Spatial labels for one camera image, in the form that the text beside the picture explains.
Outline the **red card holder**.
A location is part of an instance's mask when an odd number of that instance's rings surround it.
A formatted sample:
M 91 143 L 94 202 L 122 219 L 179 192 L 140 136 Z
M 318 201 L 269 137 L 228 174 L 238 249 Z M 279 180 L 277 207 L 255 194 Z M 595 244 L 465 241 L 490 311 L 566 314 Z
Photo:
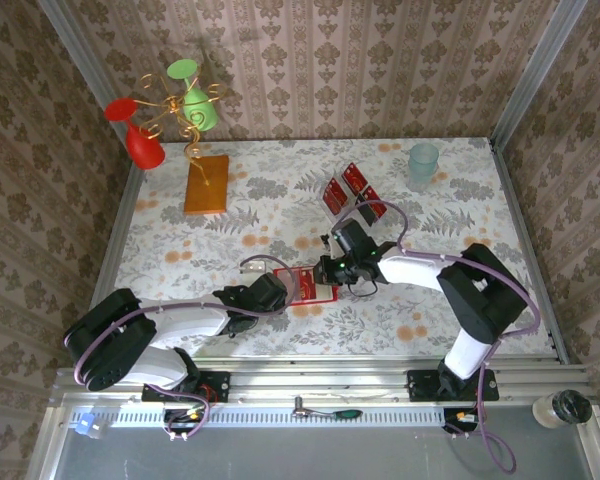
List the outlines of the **red card holder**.
M 279 268 L 273 273 L 285 284 L 288 293 L 293 294 L 292 306 L 332 303 L 338 299 L 338 288 L 318 284 L 310 266 L 294 267 L 291 271 Z

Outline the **red card packets cluster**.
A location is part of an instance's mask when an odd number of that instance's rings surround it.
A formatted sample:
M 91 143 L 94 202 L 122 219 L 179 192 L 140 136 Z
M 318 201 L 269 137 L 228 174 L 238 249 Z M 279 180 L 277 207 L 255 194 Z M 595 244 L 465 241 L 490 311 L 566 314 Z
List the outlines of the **red card packets cluster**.
M 357 196 L 354 196 L 354 195 L 352 194 L 352 192 L 349 190 L 348 186 L 346 185 L 346 183 L 344 182 L 344 180 L 343 180 L 343 179 L 342 179 L 342 177 L 341 177 L 341 174 L 342 174 L 342 172 L 343 172 L 344 168 L 345 168 L 345 167 L 346 167 L 346 166 L 347 166 L 349 163 L 347 163 L 347 164 L 343 164 L 343 165 L 339 166 L 338 168 L 336 168 L 335 170 L 327 171 L 327 173 L 326 173 L 326 176 L 325 176 L 325 179 L 322 181 L 322 184 L 321 184 L 321 187 L 320 187 L 320 189 L 319 189 L 319 193 L 318 193 L 318 197 L 319 197 L 319 199 L 320 199 L 320 202 L 321 202 L 321 206 L 322 206 L 322 208 L 324 209 L 324 211 L 326 212 L 326 214 L 327 214 L 327 215 L 330 215 L 330 216 L 331 216 L 331 217 L 334 219 L 334 221 L 335 221 L 335 222 L 337 222 L 337 221 L 338 221 L 338 219 L 341 217 L 341 215 L 342 215 L 343 213 L 345 213 L 345 212 L 346 212 L 346 211 L 348 211 L 350 208 L 352 208 L 352 207 L 354 207 L 355 205 L 357 205 L 357 204 L 356 204 L 356 197 L 357 197 Z M 324 189 L 325 189 L 325 187 L 326 187 L 327 183 L 329 182 L 329 180 L 330 180 L 332 177 L 334 177 L 334 178 L 335 178 L 335 179 L 336 179 L 336 180 L 337 180 L 337 181 L 340 183 L 340 185 L 342 186 L 343 190 L 346 192 L 346 194 L 347 194 L 347 196 L 348 196 L 348 199 L 349 199 L 349 203 L 348 203 L 348 205 L 347 205 L 346 207 L 344 207 L 344 208 L 343 208 L 343 210 L 340 212 L 340 214 L 339 214 L 339 215 L 337 215 L 337 216 L 335 216 L 335 215 L 332 215 L 332 214 L 330 213 L 330 211 L 328 210 L 328 208 L 326 207 L 326 205 L 325 205 L 325 203 L 323 202 L 323 199 L 322 199 L 322 194 L 323 194 L 323 191 L 324 191 Z M 358 217 L 358 218 L 360 218 L 360 219 L 363 219 L 363 218 L 361 217 L 360 213 L 358 212 L 358 209 L 354 209 L 354 210 L 352 211 L 351 215 L 352 215 L 354 218 Z

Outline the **black credit card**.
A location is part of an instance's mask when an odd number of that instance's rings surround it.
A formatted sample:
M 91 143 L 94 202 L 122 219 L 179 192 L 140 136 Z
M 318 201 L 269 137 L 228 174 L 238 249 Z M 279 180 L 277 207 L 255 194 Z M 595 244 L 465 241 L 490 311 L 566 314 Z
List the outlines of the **black credit card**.
M 358 205 L 358 212 L 366 224 L 368 226 L 372 226 L 377 221 L 377 216 L 371 205 L 364 204 L 365 201 L 366 199 L 362 194 L 357 195 L 356 204 Z

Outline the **red credit card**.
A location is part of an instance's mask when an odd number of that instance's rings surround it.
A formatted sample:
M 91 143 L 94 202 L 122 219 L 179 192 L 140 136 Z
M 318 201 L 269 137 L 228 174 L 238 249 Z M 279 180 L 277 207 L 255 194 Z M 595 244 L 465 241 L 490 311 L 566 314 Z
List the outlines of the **red credit card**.
M 374 209 L 376 216 L 377 216 L 377 221 L 378 221 L 387 212 L 387 207 L 385 206 L 384 203 L 382 203 L 380 201 L 379 195 L 376 193 L 376 191 L 373 189 L 373 187 L 371 185 L 367 186 L 367 188 L 364 190 L 362 195 L 366 199 L 366 201 L 364 203 L 371 205 L 372 208 Z
M 354 162 L 349 163 L 344 168 L 341 177 L 354 196 L 362 194 L 369 185 L 366 177 Z
M 322 199 L 330 213 L 335 216 L 339 215 L 349 203 L 346 192 L 334 177 L 327 183 Z

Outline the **floral tablecloth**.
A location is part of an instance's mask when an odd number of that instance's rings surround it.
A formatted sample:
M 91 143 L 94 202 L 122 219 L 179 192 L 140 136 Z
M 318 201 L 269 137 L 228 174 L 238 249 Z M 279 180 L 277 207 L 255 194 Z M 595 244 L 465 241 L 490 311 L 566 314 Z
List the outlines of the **floral tablecloth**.
M 291 266 L 312 266 L 325 253 L 322 236 L 333 217 L 322 194 L 355 165 L 392 208 L 370 228 L 377 242 L 458 254 L 488 246 L 525 289 L 529 271 L 488 141 L 438 139 L 430 185 L 407 186 L 413 141 L 303 140 L 211 143 L 208 155 L 229 159 L 227 210 L 194 216 L 184 211 L 188 162 L 178 143 L 146 173 L 133 206 L 115 284 L 146 299 L 193 299 L 241 284 L 238 265 L 269 254 Z M 293 307 L 234 338 L 187 335 L 177 345 L 193 355 L 443 356 L 459 331 L 443 294 L 409 285 L 342 288 L 336 301 Z

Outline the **clear teal plastic cup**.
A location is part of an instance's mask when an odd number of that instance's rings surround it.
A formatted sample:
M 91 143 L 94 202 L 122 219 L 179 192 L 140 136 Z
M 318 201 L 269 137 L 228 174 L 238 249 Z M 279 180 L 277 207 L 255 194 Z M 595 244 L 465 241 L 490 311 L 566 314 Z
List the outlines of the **clear teal plastic cup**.
M 419 143 L 409 151 L 407 185 L 422 191 L 431 183 L 438 168 L 439 150 L 430 143 Z

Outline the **black connector board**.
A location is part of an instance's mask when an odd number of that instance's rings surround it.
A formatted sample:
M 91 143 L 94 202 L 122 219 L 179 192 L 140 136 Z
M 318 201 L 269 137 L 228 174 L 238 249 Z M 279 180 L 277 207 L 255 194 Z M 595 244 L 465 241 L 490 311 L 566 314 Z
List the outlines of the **black connector board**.
M 163 430 L 171 441 L 187 441 L 208 421 L 210 409 L 204 405 L 188 409 L 166 409 L 163 414 Z
M 442 429 L 449 434 L 464 435 L 478 428 L 478 409 L 476 407 L 443 409 L 444 425 Z

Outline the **red wine glass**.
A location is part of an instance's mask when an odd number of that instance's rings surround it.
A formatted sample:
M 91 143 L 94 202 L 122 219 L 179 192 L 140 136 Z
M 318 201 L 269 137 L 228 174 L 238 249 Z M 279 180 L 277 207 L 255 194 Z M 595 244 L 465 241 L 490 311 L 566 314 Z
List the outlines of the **red wine glass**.
M 150 138 L 146 129 L 141 129 L 132 120 L 137 111 L 137 103 L 128 97 L 110 102 L 104 110 L 109 122 L 124 123 L 127 131 L 125 144 L 134 164 L 141 170 L 151 170 L 165 160 L 165 151 L 156 138 Z

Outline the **green wine glass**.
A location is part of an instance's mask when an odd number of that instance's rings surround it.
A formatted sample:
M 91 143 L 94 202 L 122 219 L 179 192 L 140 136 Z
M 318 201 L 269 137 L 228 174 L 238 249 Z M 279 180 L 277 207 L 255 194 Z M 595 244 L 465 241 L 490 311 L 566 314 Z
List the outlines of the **green wine glass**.
M 198 85 L 198 64 L 192 59 L 179 59 L 167 68 L 167 75 L 186 85 L 182 112 L 200 132 L 209 131 L 218 123 L 218 115 L 209 95 Z

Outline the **blue white connector block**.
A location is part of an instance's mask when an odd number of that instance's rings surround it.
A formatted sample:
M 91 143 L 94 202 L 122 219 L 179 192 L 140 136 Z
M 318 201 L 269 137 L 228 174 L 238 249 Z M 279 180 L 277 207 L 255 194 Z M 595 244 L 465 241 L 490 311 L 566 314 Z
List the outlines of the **blue white connector block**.
M 104 432 L 104 424 L 94 413 L 83 413 L 75 425 L 74 431 L 91 439 L 100 439 Z

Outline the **clear jar black lid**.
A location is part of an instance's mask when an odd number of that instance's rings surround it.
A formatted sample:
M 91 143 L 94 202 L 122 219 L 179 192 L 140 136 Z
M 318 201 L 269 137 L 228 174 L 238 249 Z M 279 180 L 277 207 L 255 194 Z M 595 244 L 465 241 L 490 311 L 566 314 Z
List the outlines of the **clear jar black lid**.
M 561 390 L 534 401 L 532 413 L 545 428 L 587 423 L 593 413 L 591 401 L 576 390 Z

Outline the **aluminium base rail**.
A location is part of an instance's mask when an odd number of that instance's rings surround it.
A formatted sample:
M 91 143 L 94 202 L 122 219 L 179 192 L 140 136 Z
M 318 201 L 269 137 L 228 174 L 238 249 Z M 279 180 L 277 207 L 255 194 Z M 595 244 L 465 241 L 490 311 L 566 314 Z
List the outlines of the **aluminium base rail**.
M 301 396 L 315 406 L 402 406 L 410 403 L 407 373 L 433 369 L 435 358 L 404 356 L 217 357 L 195 361 L 202 370 L 231 374 L 229 403 L 291 406 Z M 530 405 L 550 393 L 573 389 L 595 396 L 586 369 L 549 358 L 500 357 L 490 362 L 497 406 Z

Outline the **aluminium table side rail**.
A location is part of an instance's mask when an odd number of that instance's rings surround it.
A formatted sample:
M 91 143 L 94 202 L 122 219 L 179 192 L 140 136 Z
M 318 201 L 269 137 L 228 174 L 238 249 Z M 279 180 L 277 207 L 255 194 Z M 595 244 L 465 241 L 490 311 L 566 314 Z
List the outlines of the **aluminium table side rail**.
M 531 238 L 525 224 L 524 215 L 520 208 L 516 191 L 508 172 L 502 151 L 492 140 L 488 140 L 488 143 L 494 157 L 494 163 L 501 181 L 504 195 L 507 199 L 512 221 L 517 232 L 517 236 L 521 245 L 521 251 L 525 258 L 529 272 L 529 278 L 533 286 L 533 292 L 536 295 L 537 305 L 541 312 L 545 328 L 547 329 L 548 335 L 552 340 L 558 361 L 565 365 L 571 364 L 571 360 L 565 346 L 565 342 L 563 340 L 544 279 L 542 277 L 540 265 L 535 255 Z
M 126 238 L 143 179 L 144 173 L 137 167 L 132 166 L 120 200 L 107 249 L 91 298 L 91 308 L 104 300 L 107 295 L 114 290 L 117 272 L 121 263 Z

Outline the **aluminium frame post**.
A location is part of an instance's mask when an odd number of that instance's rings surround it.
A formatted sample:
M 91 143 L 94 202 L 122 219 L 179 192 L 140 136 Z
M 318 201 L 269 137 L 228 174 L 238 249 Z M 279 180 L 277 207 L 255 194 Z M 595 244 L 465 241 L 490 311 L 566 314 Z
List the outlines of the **aluminium frame post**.
M 100 107 L 135 97 L 153 67 L 135 0 L 39 0 Z
M 556 10 L 495 126 L 491 136 L 491 144 L 495 149 L 502 150 L 511 139 L 587 2 L 588 0 L 559 0 Z

